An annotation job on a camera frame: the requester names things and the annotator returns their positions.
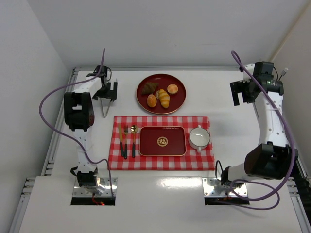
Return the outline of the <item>metal tongs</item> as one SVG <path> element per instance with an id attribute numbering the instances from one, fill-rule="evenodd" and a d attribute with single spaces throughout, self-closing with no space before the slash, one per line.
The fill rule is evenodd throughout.
<path id="1" fill-rule="evenodd" d="M 100 98 L 100 102 L 102 107 L 103 118 L 106 118 L 113 101 L 110 101 L 110 99 Z"/>

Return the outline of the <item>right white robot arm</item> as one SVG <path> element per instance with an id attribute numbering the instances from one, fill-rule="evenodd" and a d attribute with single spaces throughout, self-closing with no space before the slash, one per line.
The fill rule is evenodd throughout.
<path id="1" fill-rule="evenodd" d="M 244 74 L 243 80 L 232 82 L 230 88 L 235 106 L 240 104 L 239 93 L 244 103 L 253 105 L 259 124 L 259 144 L 247 154 L 244 163 L 229 166 L 222 172 L 221 185 L 227 187 L 256 179 L 281 180 L 292 159 L 292 147 L 279 118 L 284 88 L 273 77 L 274 64 L 256 62 L 246 68 L 255 79 Z"/>

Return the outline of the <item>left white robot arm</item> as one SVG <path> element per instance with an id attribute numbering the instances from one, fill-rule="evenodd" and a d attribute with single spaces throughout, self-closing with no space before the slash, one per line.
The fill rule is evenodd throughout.
<path id="1" fill-rule="evenodd" d="M 87 74 L 86 81 L 72 92 L 64 94 L 64 120 L 72 131 L 73 139 L 77 142 L 78 166 L 70 172 L 77 178 L 78 185 L 92 195 L 102 195 L 106 190 L 105 180 L 98 175 L 97 164 L 91 160 L 93 143 L 91 141 L 92 126 L 95 122 L 93 100 L 117 98 L 116 82 L 107 79 L 112 71 L 107 66 L 96 66 L 92 73 Z"/>

